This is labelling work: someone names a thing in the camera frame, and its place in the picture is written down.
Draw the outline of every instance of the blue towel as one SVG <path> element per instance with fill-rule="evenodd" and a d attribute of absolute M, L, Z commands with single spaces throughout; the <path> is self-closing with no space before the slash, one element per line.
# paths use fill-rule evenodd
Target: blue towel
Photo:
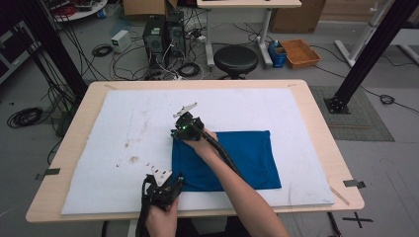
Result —
<path fill-rule="evenodd" d="M 217 132 L 218 142 L 230 155 L 244 180 L 255 190 L 279 189 L 269 131 Z M 182 173 L 184 192 L 223 191 L 212 169 L 182 140 L 173 140 L 172 178 Z"/>

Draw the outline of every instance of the black stool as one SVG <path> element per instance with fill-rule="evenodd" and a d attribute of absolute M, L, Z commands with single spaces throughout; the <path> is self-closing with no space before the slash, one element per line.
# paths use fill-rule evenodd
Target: black stool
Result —
<path fill-rule="evenodd" d="M 228 75 L 218 80 L 230 77 L 231 79 L 244 79 L 240 74 L 253 71 L 258 65 L 258 55 L 253 50 L 243 46 L 226 46 L 218 50 L 213 56 L 215 66 Z"/>

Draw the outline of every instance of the floor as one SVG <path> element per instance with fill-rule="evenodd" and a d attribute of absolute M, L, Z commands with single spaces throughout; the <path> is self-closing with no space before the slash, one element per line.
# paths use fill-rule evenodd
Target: floor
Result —
<path fill-rule="evenodd" d="M 345 76 L 350 67 L 338 60 L 331 52 L 341 57 L 334 40 L 342 40 L 348 47 L 355 42 L 365 24 L 320 22 L 314 34 L 288 35 L 269 34 L 273 39 L 289 40 L 304 39 L 313 45 L 321 56 L 317 66 Z M 259 31 L 258 24 L 250 25 Z M 122 12 L 99 20 L 95 17 L 82 19 L 72 23 L 75 35 L 84 49 L 86 57 L 91 60 L 90 51 L 100 43 L 110 43 L 110 38 L 119 30 L 128 30 L 132 37 L 141 37 L 143 24 L 129 22 Z M 248 42 L 245 33 L 231 24 L 213 25 L 213 41 L 242 43 Z M 80 67 L 79 53 L 61 31 L 64 45 Z M 221 45 L 215 44 L 217 50 Z M 203 73 L 192 79 L 214 79 L 222 73 L 218 69 L 212 72 L 206 68 L 203 47 L 195 49 L 197 63 L 201 64 Z M 404 54 L 397 46 L 391 45 L 383 54 L 394 64 L 381 58 L 363 86 L 376 94 L 387 94 L 395 98 L 397 103 L 419 109 L 419 66 Z M 118 75 L 132 77 L 127 70 L 136 71 L 146 63 L 143 48 L 127 54 L 118 62 Z M 111 56 L 95 58 L 93 65 L 107 79 L 110 75 Z M 86 81 L 95 80 L 88 71 Z M 258 68 L 249 73 L 247 79 L 303 79 L 313 86 L 340 86 L 342 77 L 327 73 L 315 67 L 292 70 L 284 68 L 265 69 L 260 63 Z M 99 236 L 102 222 L 71 222 L 71 223 L 29 223 L 26 212 L 41 185 L 35 179 L 36 174 L 48 168 L 48 153 L 60 140 L 55 136 L 51 124 L 43 123 L 25 128 L 10 128 L 7 118 L 22 109 L 42 107 L 47 109 L 50 102 L 43 99 L 48 86 L 38 68 L 30 60 L 23 65 L 4 83 L 0 85 L 0 236 Z M 419 236 L 419 113 L 412 112 L 398 105 L 382 105 L 379 99 L 368 94 L 381 119 L 386 124 L 395 142 L 363 142 L 337 140 L 336 143 L 355 179 L 364 181 L 366 188 L 361 189 L 365 200 L 365 208 L 358 210 L 360 218 L 373 222 L 343 220 L 343 217 L 355 218 L 353 211 L 334 212 L 334 216 L 343 236 Z M 336 236 L 326 213 L 289 213 L 281 218 L 292 236 Z M 201 233 L 217 231 L 224 218 L 199 218 L 194 220 Z M 128 221 L 111 221 L 107 236 L 126 236 Z"/>

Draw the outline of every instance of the white paper sheet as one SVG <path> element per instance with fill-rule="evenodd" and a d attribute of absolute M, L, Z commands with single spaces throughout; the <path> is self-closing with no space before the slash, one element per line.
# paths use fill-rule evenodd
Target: white paper sheet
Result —
<path fill-rule="evenodd" d="M 173 115 L 191 110 L 213 131 L 270 130 L 283 187 L 270 206 L 332 204 L 290 89 L 110 91 L 77 164 L 62 214 L 139 212 L 151 167 L 171 169 Z M 179 209 L 232 208 L 223 192 L 181 193 Z"/>

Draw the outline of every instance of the hand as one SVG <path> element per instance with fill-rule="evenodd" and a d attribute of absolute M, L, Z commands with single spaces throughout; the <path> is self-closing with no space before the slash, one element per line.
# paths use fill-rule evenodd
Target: hand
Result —
<path fill-rule="evenodd" d="M 148 211 L 145 226 L 151 237 L 170 237 L 176 235 L 178 225 L 178 203 L 179 198 L 164 211 L 152 205 Z"/>
<path fill-rule="evenodd" d="M 210 136 L 212 136 L 212 138 L 214 138 L 215 140 L 218 140 L 215 132 L 206 130 L 205 128 L 204 128 L 204 131 L 208 133 Z M 218 157 L 218 152 L 215 150 L 215 148 L 213 148 L 213 146 L 202 137 L 198 141 L 194 141 L 194 140 L 183 140 L 183 141 L 189 146 L 191 146 L 192 148 L 194 148 L 195 152 L 197 152 L 197 154 L 201 158 L 203 158 L 203 160 L 206 162 L 210 157 L 213 157 L 213 155 Z"/>

